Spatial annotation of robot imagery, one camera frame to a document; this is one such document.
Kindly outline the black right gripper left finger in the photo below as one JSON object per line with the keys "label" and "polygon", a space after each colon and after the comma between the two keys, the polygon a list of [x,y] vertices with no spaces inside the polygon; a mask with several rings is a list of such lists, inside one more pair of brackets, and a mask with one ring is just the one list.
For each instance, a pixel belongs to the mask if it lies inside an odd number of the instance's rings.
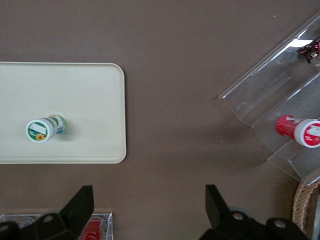
{"label": "black right gripper left finger", "polygon": [[94,211],[91,185],[84,185],[58,212],[41,216],[33,225],[37,240],[76,240]]}

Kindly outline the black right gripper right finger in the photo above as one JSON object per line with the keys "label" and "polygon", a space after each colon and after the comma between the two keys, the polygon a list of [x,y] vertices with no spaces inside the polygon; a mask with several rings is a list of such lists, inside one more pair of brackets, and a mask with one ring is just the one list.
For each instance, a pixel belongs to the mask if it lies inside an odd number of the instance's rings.
{"label": "black right gripper right finger", "polygon": [[216,185],[205,186],[205,211],[210,222],[201,240],[254,240],[252,222],[243,212],[231,210]]}

